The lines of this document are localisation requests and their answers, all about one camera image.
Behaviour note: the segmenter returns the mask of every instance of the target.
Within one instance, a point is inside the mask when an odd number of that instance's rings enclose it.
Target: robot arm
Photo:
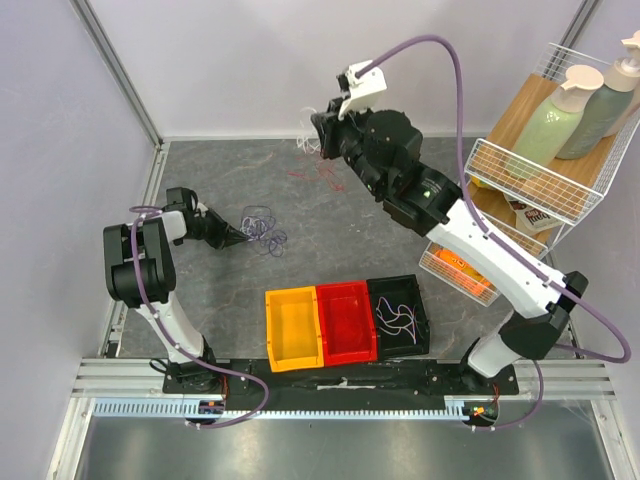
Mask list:
[[[215,362],[211,348],[189,322],[175,295],[176,272],[169,244],[183,243],[184,239],[204,240],[216,249],[223,249],[248,238],[217,213],[198,202],[195,192],[187,188],[167,190],[167,206],[162,214],[146,220],[138,232],[138,252],[142,280],[147,296],[163,319],[167,332],[191,355],[208,363]],[[133,268],[131,251],[131,225],[113,225],[103,232],[105,274],[107,289],[115,300],[142,315],[154,329],[169,354],[169,365],[174,377],[200,370],[189,358],[170,345],[160,332],[149,309],[143,305]]]
[[[338,76],[344,96],[331,100],[326,112],[311,116],[322,157],[343,157],[393,220],[458,254],[512,303],[513,315],[472,345],[465,366],[487,379],[520,357],[544,358],[566,327],[574,302],[490,240],[471,216],[460,188],[420,163],[422,134],[403,113],[371,110],[386,84],[379,68],[357,77],[355,72],[368,63],[353,65]],[[587,286],[582,274],[564,275],[500,230],[491,230],[550,280],[582,296]]]

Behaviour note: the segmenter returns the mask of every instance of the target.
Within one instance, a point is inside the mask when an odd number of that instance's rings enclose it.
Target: red bin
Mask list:
[[[325,367],[377,360],[367,282],[317,285],[316,295]]]

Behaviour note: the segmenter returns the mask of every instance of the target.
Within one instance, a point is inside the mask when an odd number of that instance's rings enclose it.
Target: black bin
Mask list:
[[[429,320],[416,276],[373,278],[367,280],[367,289],[378,333],[378,359],[429,353]],[[412,323],[407,314],[414,308],[415,329],[400,328]]]

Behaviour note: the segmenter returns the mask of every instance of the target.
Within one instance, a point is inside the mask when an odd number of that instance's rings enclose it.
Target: gray mat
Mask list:
[[[465,140],[465,153],[473,141]],[[427,165],[457,178],[454,139],[427,138],[422,155]],[[167,188],[189,187],[236,226],[246,205],[266,205],[288,236],[280,258],[260,256],[249,244],[214,251],[204,242],[187,241],[173,248],[176,293],[189,319],[217,357],[266,358],[266,290],[415,273],[431,319],[429,356],[459,359],[502,321],[508,302],[502,297],[484,308],[420,269],[428,241],[393,222],[343,161],[332,168],[344,191],[318,178],[313,157],[295,141],[171,145],[159,205]],[[127,315],[120,356],[166,356],[135,312]]]

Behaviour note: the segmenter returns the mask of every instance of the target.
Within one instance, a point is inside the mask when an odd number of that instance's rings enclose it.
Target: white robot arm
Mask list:
[[[579,272],[564,275],[543,264],[481,218],[490,228],[484,232],[463,201],[461,189],[420,163],[422,134],[409,119],[394,110],[371,110],[386,84],[377,67],[358,74],[369,63],[352,65],[339,75],[344,95],[331,100],[326,112],[311,116],[321,155],[343,157],[391,218],[459,255],[511,302],[513,315],[472,345],[463,360],[465,367],[490,379],[518,358],[544,358],[575,305],[550,288],[550,283],[580,297],[586,278]],[[548,278],[541,280],[490,235],[499,237]]]

